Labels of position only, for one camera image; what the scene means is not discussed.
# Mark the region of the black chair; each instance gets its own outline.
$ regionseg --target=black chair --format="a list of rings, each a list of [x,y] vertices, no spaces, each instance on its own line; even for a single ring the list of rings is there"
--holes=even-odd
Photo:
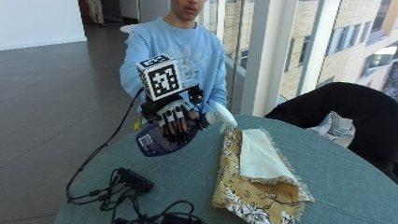
[[[332,111],[353,120],[356,135],[349,149],[398,184],[398,103],[382,92],[334,82],[278,105],[265,118],[306,129]]]

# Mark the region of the sweatshirt sleeve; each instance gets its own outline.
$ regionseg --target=sweatshirt sleeve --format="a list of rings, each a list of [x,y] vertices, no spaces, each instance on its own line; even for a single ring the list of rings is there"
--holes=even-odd
[[[208,105],[214,110],[214,103],[220,103],[226,107],[226,70],[225,70],[225,50],[224,46],[220,44],[218,51],[218,68],[214,78],[214,84],[210,91],[209,102]]]
[[[140,88],[143,87],[136,63],[149,58],[149,47],[144,41],[143,36],[139,35],[139,31],[137,31],[139,28],[140,27],[135,27],[125,41],[127,51],[125,51],[124,64],[120,69],[121,84],[124,90],[131,95],[131,97],[136,96]],[[139,100],[141,102],[145,102],[144,92],[141,92],[139,96]]]

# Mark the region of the round table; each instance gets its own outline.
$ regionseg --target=round table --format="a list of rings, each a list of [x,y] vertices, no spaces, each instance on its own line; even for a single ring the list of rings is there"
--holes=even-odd
[[[278,120],[242,115],[236,119],[241,130],[268,130],[309,187],[314,203],[306,203],[301,223],[397,223],[398,186],[362,158],[316,133]],[[153,216],[184,199],[196,206],[193,214],[206,223],[245,223],[212,205],[224,139],[220,128],[220,124],[210,126],[184,149],[152,158],[139,150],[136,134],[129,134],[87,166],[72,185],[72,195],[107,187],[112,170],[124,167],[155,183],[152,191],[139,197],[143,213]],[[100,204],[64,202],[56,223],[111,223],[112,212],[101,212]],[[137,218],[129,202],[121,204],[116,217]]]

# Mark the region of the folded cloth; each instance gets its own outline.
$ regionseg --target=folded cloth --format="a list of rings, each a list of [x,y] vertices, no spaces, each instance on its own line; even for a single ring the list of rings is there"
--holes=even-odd
[[[325,117],[322,122],[309,128],[317,134],[332,140],[342,147],[348,147],[356,134],[356,128],[352,124],[352,119],[345,119],[333,111]]]
[[[313,202],[265,130],[225,134],[212,204],[248,223],[294,223]]]

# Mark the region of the gray tile floor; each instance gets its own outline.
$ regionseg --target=gray tile floor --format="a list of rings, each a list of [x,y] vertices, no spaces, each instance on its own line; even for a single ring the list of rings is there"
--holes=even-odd
[[[0,51],[0,223],[53,223],[67,182],[131,104],[119,73],[127,34],[108,25],[87,26],[85,35]],[[132,112],[116,141],[137,118]]]

